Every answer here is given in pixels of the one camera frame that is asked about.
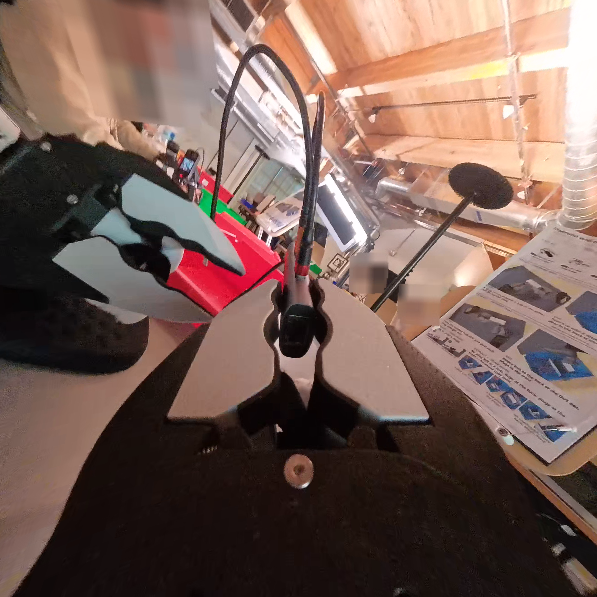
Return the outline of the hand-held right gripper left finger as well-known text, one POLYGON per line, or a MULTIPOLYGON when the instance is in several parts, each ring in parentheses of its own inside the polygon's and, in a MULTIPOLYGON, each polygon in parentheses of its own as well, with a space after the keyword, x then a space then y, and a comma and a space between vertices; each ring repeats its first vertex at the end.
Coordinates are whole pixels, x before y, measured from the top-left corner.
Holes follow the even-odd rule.
POLYGON ((172 422, 215 422, 280 377, 275 348, 280 283, 268 280, 211 322, 168 412, 172 422))

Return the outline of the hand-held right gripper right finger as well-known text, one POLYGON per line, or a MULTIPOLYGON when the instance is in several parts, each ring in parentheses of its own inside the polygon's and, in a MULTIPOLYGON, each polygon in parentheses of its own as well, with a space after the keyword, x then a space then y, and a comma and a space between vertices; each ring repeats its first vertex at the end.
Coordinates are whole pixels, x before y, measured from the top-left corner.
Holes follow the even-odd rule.
POLYGON ((328 280, 319 280, 326 326, 317 351, 322 383, 375 422, 429 422, 429 413, 377 315, 328 280))

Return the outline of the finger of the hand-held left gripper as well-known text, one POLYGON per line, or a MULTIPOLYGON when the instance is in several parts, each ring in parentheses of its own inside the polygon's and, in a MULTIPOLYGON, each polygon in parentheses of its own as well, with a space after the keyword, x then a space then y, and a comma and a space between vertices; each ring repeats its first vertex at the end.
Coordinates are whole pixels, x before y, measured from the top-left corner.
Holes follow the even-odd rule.
POLYGON ((246 273, 233 243, 198 205, 137 174, 121 187, 121 212, 141 236, 169 237, 229 272, 246 273))
POLYGON ((116 308, 176 323, 203 324, 212 320, 181 292, 127 265, 118 247, 104 237, 66 245, 53 263, 104 295, 116 308))

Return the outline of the red plastic bin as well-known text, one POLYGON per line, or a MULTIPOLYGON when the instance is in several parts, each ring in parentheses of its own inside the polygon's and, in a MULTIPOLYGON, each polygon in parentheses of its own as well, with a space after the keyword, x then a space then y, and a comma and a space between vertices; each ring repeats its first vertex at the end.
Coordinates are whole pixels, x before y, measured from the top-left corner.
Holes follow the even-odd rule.
POLYGON ((246 273, 239 276, 228 272, 206 261, 202 254, 183 250, 178 243, 167 239, 165 253, 168 258, 172 263, 180 258, 178 267, 169 275, 167 286, 187 295, 205 312, 203 315, 176 317, 174 322, 207 322, 253 285, 267 280, 282 280, 283 263, 279 255, 254 233, 225 213, 216 214, 215 223, 233 243, 246 273))
MULTIPOLYGON (((199 172, 199 185, 208 193, 213 194, 215 189, 215 171, 212 173, 212 169, 202 169, 199 172)), ((226 205, 228 205, 233 198, 232 193, 227 190, 223 183, 220 183, 218 198, 226 205)))

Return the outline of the green plastic bin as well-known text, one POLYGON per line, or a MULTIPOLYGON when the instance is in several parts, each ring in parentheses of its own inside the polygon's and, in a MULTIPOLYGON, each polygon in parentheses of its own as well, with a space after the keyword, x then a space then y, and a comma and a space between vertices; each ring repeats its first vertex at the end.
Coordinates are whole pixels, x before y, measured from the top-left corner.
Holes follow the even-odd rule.
MULTIPOLYGON (((201 197, 199 199, 199 208, 209 216, 211 214, 211 206, 213 203, 213 195, 209 192, 209 190, 205 187, 201 189, 201 197)), ((216 213, 217 214, 228 214, 228 216, 234 220, 236 220, 241 226, 246 227, 247 220, 245 220, 241 215, 236 213, 234 210, 231 210, 228 205, 218 199, 217 206, 216 206, 216 213)))

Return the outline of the black honeycomb cushion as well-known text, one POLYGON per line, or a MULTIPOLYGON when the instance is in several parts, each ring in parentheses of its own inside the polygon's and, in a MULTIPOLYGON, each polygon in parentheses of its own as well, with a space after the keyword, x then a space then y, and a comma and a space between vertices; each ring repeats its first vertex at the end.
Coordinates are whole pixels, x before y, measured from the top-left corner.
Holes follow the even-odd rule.
POLYGON ((1 358, 79 374, 114 374, 135 365, 150 335, 148 317, 123 321, 68 295, 1 288, 1 358))

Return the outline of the black disc floor lamp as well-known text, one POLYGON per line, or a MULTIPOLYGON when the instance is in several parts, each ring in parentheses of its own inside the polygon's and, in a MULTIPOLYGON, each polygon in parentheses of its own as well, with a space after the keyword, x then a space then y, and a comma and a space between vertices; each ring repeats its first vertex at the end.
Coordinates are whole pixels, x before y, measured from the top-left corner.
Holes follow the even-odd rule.
POLYGON ((513 188, 506 177, 492 168, 473 162, 462 162, 451 168, 448 183, 451 190, 460 197, 460 202, 396 278, 386 285, 370 308, 373 312, 377 312, 390 296, 398 291, 399 286, 405 282, 416 265, 460 218, 467 207, 473 205, 490 211, 499 210, 507 207, 513 199, 513 188))
POLYGON ((255 145, 254 146, 254 150, 257 153, 257 155, 255 156, 255 158, 253 159, 253 161, 250 164, 250 167, 248 168, 248 170, 243 175, 242 179, 240 180, 240 182, 237 184, 237 186, 235 187, 234 191, 232 192, 232 194, 231 194, 232 198, 235 198, 238 195, 238 193, 241 190, 243 184, 247 181, 247 179, 249 178, 249 176, 257 168, 257 166, 260 165, 261 162, 270 161, 271 160, 271 157, 269 156, 269 154, 262 147, 260 147, 259 145, 255 145))

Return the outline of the white light panel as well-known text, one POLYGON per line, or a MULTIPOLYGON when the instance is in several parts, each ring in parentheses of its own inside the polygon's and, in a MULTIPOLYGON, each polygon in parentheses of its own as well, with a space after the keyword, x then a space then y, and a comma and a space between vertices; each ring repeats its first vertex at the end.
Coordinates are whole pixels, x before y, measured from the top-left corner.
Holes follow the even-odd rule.
POLYGON ((317 188, 317 214, 341 252, 361 246, 367 233, 332 173, 317 188))

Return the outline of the wooden backboard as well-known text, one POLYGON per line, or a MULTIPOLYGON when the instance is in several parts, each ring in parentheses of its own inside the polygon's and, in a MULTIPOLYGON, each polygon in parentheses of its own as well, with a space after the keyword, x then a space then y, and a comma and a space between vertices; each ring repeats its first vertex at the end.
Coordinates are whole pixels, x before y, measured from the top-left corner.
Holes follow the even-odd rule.
POLYGON ((493 429, 493 433, 511 464, 520 465, 536 474, 567 476, 588 462, 596 464, 596 428, 548 465, 517 439, 507 439, 506 436, 510 433, 503 427, 498 426, 493 429))

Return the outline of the silver ceiling duct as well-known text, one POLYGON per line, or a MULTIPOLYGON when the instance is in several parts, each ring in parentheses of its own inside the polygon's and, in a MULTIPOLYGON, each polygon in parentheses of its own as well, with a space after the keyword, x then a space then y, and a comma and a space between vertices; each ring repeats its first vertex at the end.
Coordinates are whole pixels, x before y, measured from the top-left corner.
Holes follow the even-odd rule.
POLYGON ((571 4, 558 221, 578 231, 596 223, 596 1, 571 4))
MULTIPOLYGON (((429 189, 419 191, 419 187, 414 183, 385 177, 378 182, 376 192, 379 197, 398 196, 421 208, 444 214, 451 213, 461 201, 446 182, 434 182, 429 189)), ((512 201, 508 206, 497 210, 468 206, 461 218, 474 223, 537 234, 555 224, 558 216, 558 210, 545 210, 512 201)))

